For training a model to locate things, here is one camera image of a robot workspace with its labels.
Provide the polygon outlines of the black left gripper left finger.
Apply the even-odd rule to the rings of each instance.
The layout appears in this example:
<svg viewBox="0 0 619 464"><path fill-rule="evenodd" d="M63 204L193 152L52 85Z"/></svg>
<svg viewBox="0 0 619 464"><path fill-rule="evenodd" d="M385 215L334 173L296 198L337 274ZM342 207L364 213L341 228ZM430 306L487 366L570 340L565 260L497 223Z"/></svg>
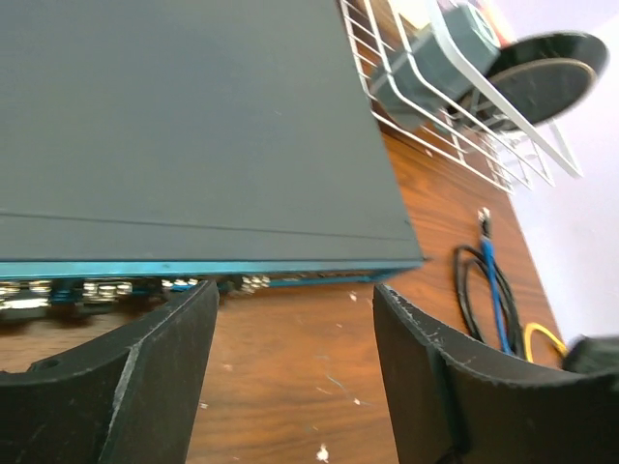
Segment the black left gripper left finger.
<svg viewBox="0 0 619 464"><path fill-rule="evenodd" d="M219 308L203 281L141 318L1 375L4 463L183 463Z"/></svg>

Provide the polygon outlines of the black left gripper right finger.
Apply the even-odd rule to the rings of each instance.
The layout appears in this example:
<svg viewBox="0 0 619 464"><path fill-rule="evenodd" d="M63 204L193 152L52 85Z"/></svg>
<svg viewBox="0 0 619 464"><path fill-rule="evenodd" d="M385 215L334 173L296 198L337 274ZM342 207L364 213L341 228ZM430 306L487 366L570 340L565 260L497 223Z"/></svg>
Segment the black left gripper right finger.
<svg viewBox="0 0 619 464"><path fill-rule="evenodd" d="M386 285L372 306L399 462L617 462L617 372L506 355Z"/></svg>

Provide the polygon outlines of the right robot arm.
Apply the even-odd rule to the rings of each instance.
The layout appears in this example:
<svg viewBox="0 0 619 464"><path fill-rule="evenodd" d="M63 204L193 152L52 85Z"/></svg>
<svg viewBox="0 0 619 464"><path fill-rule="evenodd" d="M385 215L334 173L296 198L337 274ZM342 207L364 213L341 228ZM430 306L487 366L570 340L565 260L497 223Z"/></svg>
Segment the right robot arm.
<svg viewBox="0 0 619 464"><path fill-rule="evenodd" d="M568 351L562 369L579 374L617 371L619 364L617 336L582 337Z"/></svg>

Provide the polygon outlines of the black round plate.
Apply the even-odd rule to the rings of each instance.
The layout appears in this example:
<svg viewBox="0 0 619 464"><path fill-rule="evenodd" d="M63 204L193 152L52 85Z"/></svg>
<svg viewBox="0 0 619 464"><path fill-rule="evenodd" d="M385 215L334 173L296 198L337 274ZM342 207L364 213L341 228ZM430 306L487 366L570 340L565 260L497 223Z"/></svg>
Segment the black round plate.
<svg viewBox="0 0 619 464"><path fill-rule="evenodd" d="M608 60L609 51L598 37L554 32L502 47L485 77L531 125L538 126L581 101Z"/></svg>

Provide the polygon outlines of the grey blue mug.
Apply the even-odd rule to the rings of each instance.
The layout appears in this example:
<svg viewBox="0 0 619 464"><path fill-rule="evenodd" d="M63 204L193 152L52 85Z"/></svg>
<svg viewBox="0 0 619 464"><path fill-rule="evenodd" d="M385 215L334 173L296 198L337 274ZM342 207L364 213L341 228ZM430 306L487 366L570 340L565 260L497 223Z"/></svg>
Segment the grey blue mug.
<svg viewBox="0 0 619 464"><path fill-rule="evenodd" d="M499 55L500 42L482 11L472 4L460 4L443 14L452 39L464 57L480 73L486 73ZM472 84L444 55L428 25L409 38L412 56L422 77L453 101L472 89ZM403 99L409 99L430 113L446 105L414 74L404 47L387 53L393 79L402 97L393 90L387 71L378 66L370 80L370 92L401 128L413 131L427 117Z"/></svg>

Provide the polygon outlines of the black network switch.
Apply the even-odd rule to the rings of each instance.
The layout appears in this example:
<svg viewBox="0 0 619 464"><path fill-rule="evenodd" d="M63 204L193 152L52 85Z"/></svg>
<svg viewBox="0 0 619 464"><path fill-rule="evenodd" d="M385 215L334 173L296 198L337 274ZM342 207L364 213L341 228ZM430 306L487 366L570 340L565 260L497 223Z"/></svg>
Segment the black network switch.
<svg viewBox="0 0 619 464"><path fill-rule="evenodd" d="M333 1L5 1L1 317L422 266Z"/></svg>

